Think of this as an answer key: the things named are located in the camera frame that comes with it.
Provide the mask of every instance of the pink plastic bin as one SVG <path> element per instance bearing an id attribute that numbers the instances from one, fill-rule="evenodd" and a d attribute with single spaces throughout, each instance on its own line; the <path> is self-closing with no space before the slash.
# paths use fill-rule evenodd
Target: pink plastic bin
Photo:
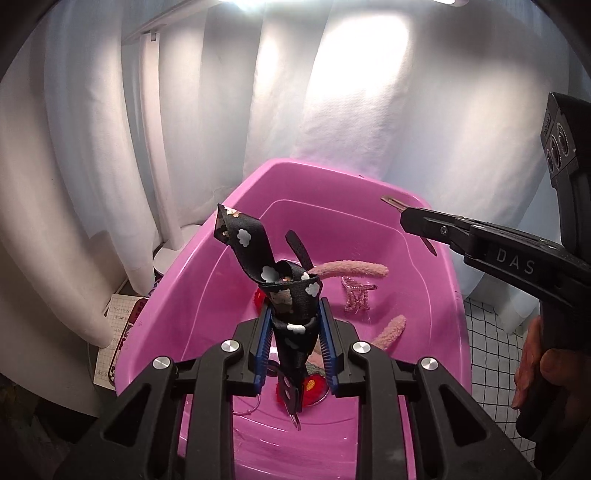
<path id="1" fill-rule="evenodd" d="M 371 340 L 397 315 L 406 330 L 390 349 L 394 358 L 417 362 L 437 358 L 468 390 L 470 353 L 462 296 L 446 246 L 434 242 L 437 257 L 420 238 L 407 235 L 398 211 L 380 200 L 391 195 L 415 207 L 428 207 L 414 195 L 380 181 L 292 159 L 266 162 L 224 202 L 258 217 L 267 230 L 275 258 L 295 261 L 284 235 L 293 229 L 315 265 L 362 260 L 387 265 L 389 275 L 372 280 L 368 312 L 345 313 L 340 279 L 324 282 L 333 315 L 349 320 L 359 337 Z M 231 338 L 238 322 L 256 316 L 256 285 L 229 248 L 213 238 L 212 215 L 183 249 L 129 333 L 119 357 L 115 384 L 120 393 L 155 357 L 175 361 L 201 355 Z M 277 357 L 271 349 L 271 357 Z M 275 400 L 277 380 L 268 378 L 261 405 L 246 417 L 234 417 L 236 478 L 355 478 L 357 400 L 329 396 L 305 409 L 297 432 Z M 253 398 L 235 398 L 245 411 Z M 179 450 L 184 453 L 189 419 L 185 408 Z M 409 472 L 414 460 L 405 421 Z"/>

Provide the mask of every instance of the grid paper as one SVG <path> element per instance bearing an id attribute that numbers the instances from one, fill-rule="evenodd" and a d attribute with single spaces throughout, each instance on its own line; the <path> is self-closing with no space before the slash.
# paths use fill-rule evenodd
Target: grid paper
<path id="1" fill-rule="evenodd" d="M 93 382 L 100 387 L 114 390 L 115 386 L 109 380 L 109 367 L 115 354 L 115 349 L 127 324 L 131 310 L 135 302 L 143 297 L 131 297 L 129 295 L 111 295 L 109 310 L 107 311 L 107 322 L 113 329 L 113 339 L 106 348 L 99 349 L 99 355 L 96 357 L 95 378 Z"/>
<path id="2" fill-rule="evenodd" d="M 515 431 L 517 411 L 511 408 L 515 395 L 513 375 L 521 359 L 523 335 L 507 335 L 490 305 L 468 297 L 464 309 L 472 358 L 472 397 L 532 462 L 535 443 Z"/>

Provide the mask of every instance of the camera lens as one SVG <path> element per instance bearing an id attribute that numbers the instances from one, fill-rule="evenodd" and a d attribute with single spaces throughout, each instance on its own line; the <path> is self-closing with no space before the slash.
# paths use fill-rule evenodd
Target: camera lens
<path id="1" fill-rule="evenodd" d="M 554 136 L 552 136 L 552 140 L 550 141 L 550 153 L 555 165 L 560 168 L 560 152 L 558 151 L 558 145 Z"/>
<path id="2" fill-rule="evenodd" d="M 562 153 L 564 155 L 569 154 L 569 141 L 566 140 L 566 132 L 562 125 L 558 124 L 558 143 L 560 144 L 560 148 L 562 149 Z"/>
<path id="3" fill-rule="evenodd" d="M 552 155 L 550 155 L 550 150 L 546 150 L 546 162 L 548 162 L 548 168 L 550 169 L 550 173 L 554 171 L 554 162 L 552 162 Z"/>

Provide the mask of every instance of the metal screw cap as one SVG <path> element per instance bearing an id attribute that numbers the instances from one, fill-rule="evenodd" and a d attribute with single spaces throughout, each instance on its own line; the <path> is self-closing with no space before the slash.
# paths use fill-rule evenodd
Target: metal screw cap
<path id="1" fill-rule="evenodd" d="M 152 367 L 156 370 L 164 370 L 165 368 L 170 367 L 170 358 L 167 356 L 159 356 L 152 362 Z"/>
<path id="2" fill-rule="evenodd" d="M 439 363 L 434 358 L 428 356 L 421 360 L 421 367 L 423 367 L 425 370 L 435 370 L 437 367 L 439 367 Z"/>
<path id="3" fill-rule="evenodd" d="M 236 340 L 226 340 L 222 343 L 222 350 L 224 352 L 232 353 L 240 348 L 240 343 Z"/>
<path id="4" fill-rule="evenodd" d="M 371 350 L 371 345 L 368 342 L 355 342 L 353 344 L 353 350 L 357 353 L 367 353 Z"/>

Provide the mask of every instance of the white fabric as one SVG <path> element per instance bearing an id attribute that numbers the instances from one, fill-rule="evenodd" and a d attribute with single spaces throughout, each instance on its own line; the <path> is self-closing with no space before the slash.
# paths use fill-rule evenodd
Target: white fabric
<path id="1" fill-rule="evenodd" d="M 53 97 L 48 118 L 52 140 L 61 144 L 60 170 L 93 196 L 88 205 L 100 213 L 134 290 L 147 294 L 154 284 L 155 224 L 125 109 L 123 5 L 118 0 L 63 3 L 52 12 L 47 48 L 55 61 L 46 63 L 46 96 Z M 67 41 L 60 41 L 61 35 Z M 60 151 L 70 148 L 68 154 Z"/>
<path id="2" fill-rule="evenodd" d="M 139 48 L 122 48 L 121 34 L 175 3 L 62 0 L 45 44 L 65 188 L 86 233 L 108 233 L 139 293 L 152 285 L 160 221 Z M 319 0 L 248 12 L 224 3 L 163 29 L 160 47 L 181 225 L 205 220 L 267 159 L 292 155 L 394 183 L 438 210 L 534 228 L 547 94 L 591 91 L 557 28 L 522 0 Z M 482 274 L 454 260 L 470 293 Z M 521 313 L 531 304 L 515 302 Z M 83 332 L 87 320 L 68 315 L 58 316 Z"/>
<path id="3" fill-rule="evenodd" d="M 107 346 L 112 331 L 102 311 L 124 273 L 109 236 L 84 231 L 77 218 L 80 210 L 72 208 L 60 178 L 47 120 L 46 105 L 51 102 L 44 98 L 46 27 L 43 23 L 37 28 L 0 83 L 0 240 L 55 316 L 88 342 Z M 7 281 L 2 283 L 4 290 L 9 289 Z M 28 319 L 28 306 L 41 302 L 27 299 L 30 295 L 23 290 L 13 299 L 20 304 L 22 316 L 2 314 L 0 336 L 11 343 L 11 351 L 21 348 L 21 356 L 28 356 L 27 349 L 35 345 L 47 355 L 48 368 L 55 367 L 51 352 L 67 348 L 72 344 L 69 340 L 56 344 L 52 343 L 55 337 L 48 336 L 42 348 L 42 335 L 33 335 L 30 343 L 22 337 L 27 329 L 35 330 L 34 325 L 10 327 L 14 321 L 51 323 L 53 316 L 47 309 L 40 309 L 39 318 Z M 0 371 L 9 370 L 0 365 Z"/>
<path id="4" fill-rule="evenodd" d="M 256 58 L 243 175 L 269 158 L 288 156 L 300 125 L 306 89 L 332 2 L 310 9 L 268 7 Z"/>
<path id="5" fill-rule="evenodd" d="M 160 113 L 160 34 L 146 33 L 139 39 L 139 93 L 142 123 L 154 194 L 158 206 L 162 239 L 169 248 L 179 251 L 183 236 L 178 223 L 168 164 L 164 151 L 162 115 Z"/>

